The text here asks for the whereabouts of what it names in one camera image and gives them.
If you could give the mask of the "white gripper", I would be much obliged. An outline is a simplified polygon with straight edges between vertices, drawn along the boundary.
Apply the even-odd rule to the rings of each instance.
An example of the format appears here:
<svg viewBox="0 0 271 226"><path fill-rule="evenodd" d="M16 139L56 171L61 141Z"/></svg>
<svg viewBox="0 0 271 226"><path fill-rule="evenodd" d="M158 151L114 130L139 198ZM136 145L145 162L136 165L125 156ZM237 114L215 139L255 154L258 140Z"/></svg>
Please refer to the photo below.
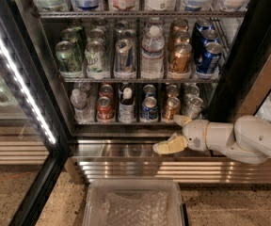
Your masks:
<svg viewBox="0 0 271 226"><path fill-rule="evenodd" d="M155 143L152 148L158 154L182 152L186 147L193 151L206 152L207 120L194 120L184 115L175 115L173 120L183 128L183 136L174 133L168 140Z"/></svg>

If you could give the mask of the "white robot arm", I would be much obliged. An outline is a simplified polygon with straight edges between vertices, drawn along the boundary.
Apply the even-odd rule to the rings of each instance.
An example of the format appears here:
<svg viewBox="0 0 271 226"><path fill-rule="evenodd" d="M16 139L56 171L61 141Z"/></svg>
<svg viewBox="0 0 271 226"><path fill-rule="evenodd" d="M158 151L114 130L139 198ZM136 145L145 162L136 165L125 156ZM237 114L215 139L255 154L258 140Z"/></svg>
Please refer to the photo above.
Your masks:
<svg viewBox="0 0 271 226"><path fill-rule="evenodd" d="M216 151L247 164L261 164L271 158L271 123L261 118L246 115L235 123L225 123L176 115L174 121L182 127L182 133L174 133L168 140L154 144L156 153L179 153L186 148Z"/></svg>

